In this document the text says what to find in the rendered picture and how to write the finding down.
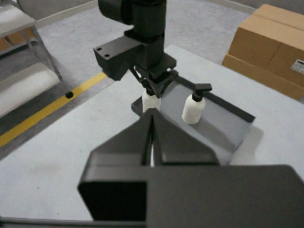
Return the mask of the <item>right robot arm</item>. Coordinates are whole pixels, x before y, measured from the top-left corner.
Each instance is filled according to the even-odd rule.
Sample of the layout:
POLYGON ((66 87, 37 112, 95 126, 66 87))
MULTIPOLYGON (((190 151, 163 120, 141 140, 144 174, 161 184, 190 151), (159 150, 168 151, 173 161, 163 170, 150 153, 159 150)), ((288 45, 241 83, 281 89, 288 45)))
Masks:
POLYGON ((161 38, 155 36, 165 31, 167 0, 98 0, 98 7, 103 16, 134 25, 123 36, 93 48, 97 63, 107 77, 120 81, 134 61, 146 70, 160 63, 161 38), (155 40, 140 39, 134 31, 140 37, 155 40), (131 54, 131 51, 135 52, 131 54))

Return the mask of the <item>white pump bottle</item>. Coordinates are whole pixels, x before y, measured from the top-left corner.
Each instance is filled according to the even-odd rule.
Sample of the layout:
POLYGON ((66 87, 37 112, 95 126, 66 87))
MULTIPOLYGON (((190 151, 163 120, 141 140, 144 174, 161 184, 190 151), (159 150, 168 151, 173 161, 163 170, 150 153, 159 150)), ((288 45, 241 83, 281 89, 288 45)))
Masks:
POLYGON ((193 94, 190 95, 185 103, 184 111, 182 114, 183 120, 188 124, 196 124, 205 106, 204 92, 212 91, 211 83, 194 83, 193 94))
POLYGON ((160 112, 160 103, 161 98, 157 98, 151 85, 150 81, 144 79, 141 81, 142 87, 146 89, 143 93, 143 112, 145 112, 148 108, 157 108, 160 112))

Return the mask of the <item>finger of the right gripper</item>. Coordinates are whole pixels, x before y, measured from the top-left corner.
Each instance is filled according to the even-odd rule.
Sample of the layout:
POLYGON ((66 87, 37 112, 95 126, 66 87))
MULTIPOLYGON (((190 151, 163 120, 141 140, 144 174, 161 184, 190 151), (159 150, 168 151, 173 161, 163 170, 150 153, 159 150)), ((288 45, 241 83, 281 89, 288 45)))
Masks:
POLYGON ((139 83, 141 83, 141 81, 144 80, 145 77, 143 77, 142 75, 141 75, 141 77, 139 77, 138 73, 137 73, 136 70, 134 69, 134 66, 135 66, 135 64, 134 64, 134 62, 133 62, 133 64, 130 66, 129 70, 130 70, 130 72, 134 75, 134 77, 136 78, 136 80, 137 80, 139 83))
POLYGON ((154 86, 151 82, 150 85, 156 95, 156 97, 159 99, 163 96, 163 94, 165 93, 166 89, 168 88, 168 86, 174 81, 174 79, 179 75, 179 72, 177 70, 175 70, 174 68, 169 70, 169 72, 171 72, 173 74, 172 78, 168 79, 167 81, 165 81, 164 83, 160 84, 159 86, 154 86), (163 88, 160 92, 160 88, 163 85, 163 88))

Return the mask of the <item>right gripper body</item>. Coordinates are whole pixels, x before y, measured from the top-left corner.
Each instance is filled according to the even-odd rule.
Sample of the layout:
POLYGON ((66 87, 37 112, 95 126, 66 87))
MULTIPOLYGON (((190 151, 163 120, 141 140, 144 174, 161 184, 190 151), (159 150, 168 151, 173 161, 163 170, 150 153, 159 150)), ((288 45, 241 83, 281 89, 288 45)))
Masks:
POLYGON ((146 38, 143 36, 140 37, 140 35, 137 34, 135 31, 134 35, 144 40, 155 40, 161 38, 160 63, 146 70, 134 61, 135 70, 143 77, 145 77, 148 81, 150 81, 154 86, 159 86, 168 79, 172 78, 173 74, 167 69, 175 68, 177 66, 177 59, 164 52, 165 31, 162 34, 155 36, 155 39, 146 38))

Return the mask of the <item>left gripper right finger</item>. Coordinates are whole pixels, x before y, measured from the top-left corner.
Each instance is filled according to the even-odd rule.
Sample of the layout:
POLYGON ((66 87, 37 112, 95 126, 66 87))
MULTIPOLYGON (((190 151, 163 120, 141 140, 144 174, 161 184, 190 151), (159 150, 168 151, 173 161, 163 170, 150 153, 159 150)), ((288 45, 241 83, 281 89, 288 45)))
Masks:
POLYGON ((157 108, 152 108, 152 148, 154 166, 221 166, 212 148, 168 121, 157 108))

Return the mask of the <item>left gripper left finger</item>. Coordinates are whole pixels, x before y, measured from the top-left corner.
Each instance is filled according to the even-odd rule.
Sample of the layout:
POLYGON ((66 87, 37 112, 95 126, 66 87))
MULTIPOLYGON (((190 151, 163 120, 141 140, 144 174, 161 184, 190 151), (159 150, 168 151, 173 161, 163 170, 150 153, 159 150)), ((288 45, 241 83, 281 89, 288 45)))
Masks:
POLYGON ((92 149, 84 168, 91 164, 151 166, 151 155, 152 108, 148 108, 137 121, 92 149))

